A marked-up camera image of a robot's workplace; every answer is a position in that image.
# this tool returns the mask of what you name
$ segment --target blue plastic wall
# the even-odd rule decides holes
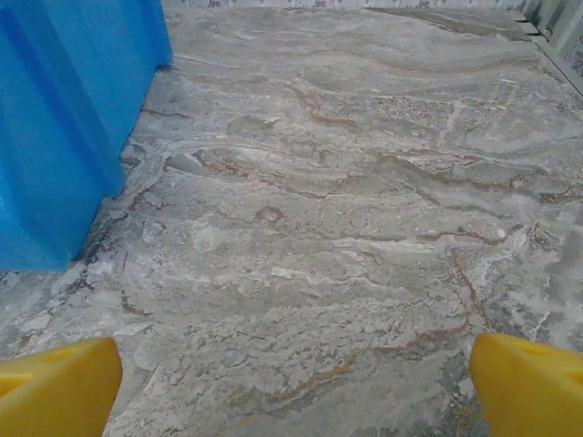
[[[0,0],[0,269],[77,256],[170,60],[159,0]]]

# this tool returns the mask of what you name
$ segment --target marble floor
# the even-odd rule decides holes
[[[113,336],[106,436],[486,436],[473,339],[583,350],[583,102],[502,11],[168,7],[81,259],[0,358]]]

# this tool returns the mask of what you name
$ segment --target yellow plastic object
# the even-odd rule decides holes
[[[120,383],[113,339],[0,362],[0,436],[98,437]]]
[[[583,354],[480,334],[470,373],[492,437],[583,436]]]

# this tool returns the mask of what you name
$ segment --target marble veining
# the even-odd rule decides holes
[[[486,436],[467,360],[583,350],[583,105],[503,12],[167,8],[82,258],[0,356],[111,335],[106,436]]]

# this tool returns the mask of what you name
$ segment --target blue plastic container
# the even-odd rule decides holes
[[[159,0],[0,0],[0,269],[65,269],[157,66]]]

